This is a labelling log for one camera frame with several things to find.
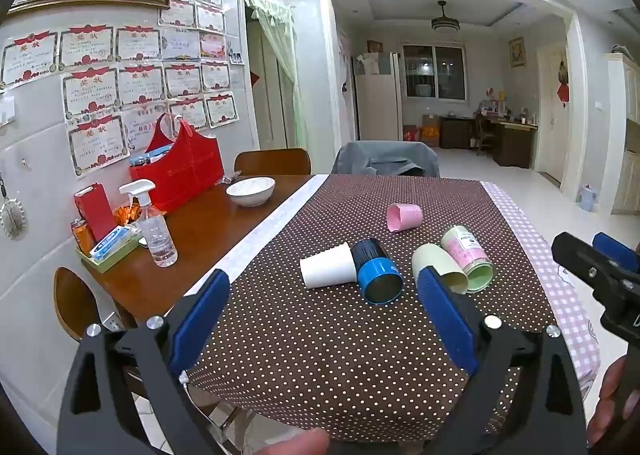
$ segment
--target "ceiling light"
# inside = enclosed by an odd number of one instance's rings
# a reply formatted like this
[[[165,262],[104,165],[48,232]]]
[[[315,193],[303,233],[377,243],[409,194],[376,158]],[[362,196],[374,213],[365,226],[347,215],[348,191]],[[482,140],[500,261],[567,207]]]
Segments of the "ceiling light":
[[[455,18],[449,18],[444,14],[444,6],[447,5],[447,2],[444,0],[440,0],[438,5],[442,8],[442,16],[434,18],[431,20],[431,28],[435,31],[441,32],[451,32],[460,30],[460,22]]]

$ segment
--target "plastic bottle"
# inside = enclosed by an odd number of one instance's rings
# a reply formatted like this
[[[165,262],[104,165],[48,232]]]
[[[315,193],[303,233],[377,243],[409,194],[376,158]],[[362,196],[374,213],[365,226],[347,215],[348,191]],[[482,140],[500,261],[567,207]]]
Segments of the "plastic bottle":
[[[173,265],[178,259],[178,251],[169,234],[162,212],[151,204],[149,191],[156,187],[150,180],[140,179],[120,187],[120,193],[128,193],[129,201],[133,197],[140,202],[140,216],[137,223],[145,237],[151,257],[160,267]]]

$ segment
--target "light switch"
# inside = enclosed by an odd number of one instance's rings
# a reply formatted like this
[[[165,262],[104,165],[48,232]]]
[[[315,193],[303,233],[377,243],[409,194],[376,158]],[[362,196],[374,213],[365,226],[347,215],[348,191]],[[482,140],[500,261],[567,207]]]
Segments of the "light switch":
[[[15,120],[15,98],[14,96],[0,97],[0,126],[4,126]]]

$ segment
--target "finger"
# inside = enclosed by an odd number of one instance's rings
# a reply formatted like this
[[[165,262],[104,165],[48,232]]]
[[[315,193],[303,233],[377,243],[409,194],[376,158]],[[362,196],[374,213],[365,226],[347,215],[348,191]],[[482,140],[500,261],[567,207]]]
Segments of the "finger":
[[[609,424],[613,420],[616,404],[611,399],[601,399],[596,406],[596,411],[589,421],[587,437],[591,444],[597,443],[604,435]]]
[[[620,385],[620,378],[622,377],[622,369],[625,366],[626,356],[622,356],[617,361],[611,363],[611,366],[607,369],[602,378],[602,387],[600,388],[600,398],[606,399],[611,397]]]
[[[631,417],[631,413],[634,411],[634,408],[638,404],[638,401],[640,401],[640,390],[634,390],[626,400],[625,408],[622,409],[622,419],[626,421],[629,417]]]
[[[293,439],[262,448],[255,455],[324,455],[330,437],[322,428],[304,431]]]

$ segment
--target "trash bin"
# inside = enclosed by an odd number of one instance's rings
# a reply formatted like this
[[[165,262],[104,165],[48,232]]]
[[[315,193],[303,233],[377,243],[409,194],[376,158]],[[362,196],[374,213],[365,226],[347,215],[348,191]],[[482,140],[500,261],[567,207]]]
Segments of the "trash bin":
[[[578,205],[585,211],[593,211],[593,205],[596,202],[596,192],[593,191],[588,184],[580,188],[580,201]]]

